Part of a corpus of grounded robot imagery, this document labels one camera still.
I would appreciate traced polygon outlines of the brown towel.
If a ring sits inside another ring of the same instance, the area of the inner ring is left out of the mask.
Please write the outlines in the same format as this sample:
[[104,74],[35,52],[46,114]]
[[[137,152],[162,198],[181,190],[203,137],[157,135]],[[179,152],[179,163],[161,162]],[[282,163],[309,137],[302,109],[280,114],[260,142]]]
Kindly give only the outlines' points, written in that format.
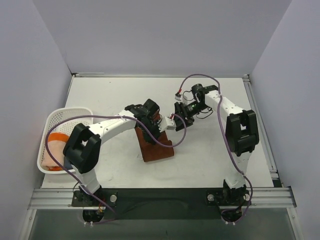
[[[159,122],[160,120],[162,120],[162,116],[159,114],[159,111],[155,115],[153,120],[155,122]],[[168,147],[163,147],[157,143],[151,144],[146,142],[143,137],[143,131],[140,128],[136,127],[135,133],[136,133],[139,147],[141,150],[142,159],[145,163],[162,160],[162,159],[174,156],[175,152],[172,147],[168,148]],[[169,146],[173,145],[172,141],[168,139],[165,131],[163,131],[160,134],[160,137],[157,140],[164,145],[169,145]]]

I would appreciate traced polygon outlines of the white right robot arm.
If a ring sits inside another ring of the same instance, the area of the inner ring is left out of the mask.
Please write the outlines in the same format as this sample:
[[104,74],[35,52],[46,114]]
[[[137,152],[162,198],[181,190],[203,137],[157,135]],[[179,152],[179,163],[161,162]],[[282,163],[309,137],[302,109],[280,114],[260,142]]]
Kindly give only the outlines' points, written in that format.
[[224,97],[216,85],[203,86],[198,83],[192,86],[190,92],[193,95],[191,103],[185,104],[181,100],[174,103],[174,113],[180,116],[173,118],[175,130],[180,131],[184,127],[192,126],[194,117],[205,109],[217,113],[220,125],[225,121],[221,132],[231,157],[231,166],[224,178],[228,188],[222,191],[221,198],[224,203],[233,205],[240,199],[237,189],[246,184],[248,162],[260,140],[256,113],[238,107]]

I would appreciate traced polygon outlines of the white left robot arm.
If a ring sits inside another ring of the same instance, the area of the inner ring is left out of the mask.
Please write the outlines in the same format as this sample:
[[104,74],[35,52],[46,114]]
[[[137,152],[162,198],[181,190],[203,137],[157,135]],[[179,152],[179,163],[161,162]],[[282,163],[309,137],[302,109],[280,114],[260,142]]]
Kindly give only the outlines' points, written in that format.
[[85,191],[83,200],[90,206],[101,201],[101,188],[95,172],[102,144],[118,134],[137,127],[143,130],[146,141],[154,144],[161,135],[157,120],[160,107],[151,99],[144,104],[128,105],[117,115],[88,126],[77,124],[63,149],[63,155],[75,170],[75,176]]

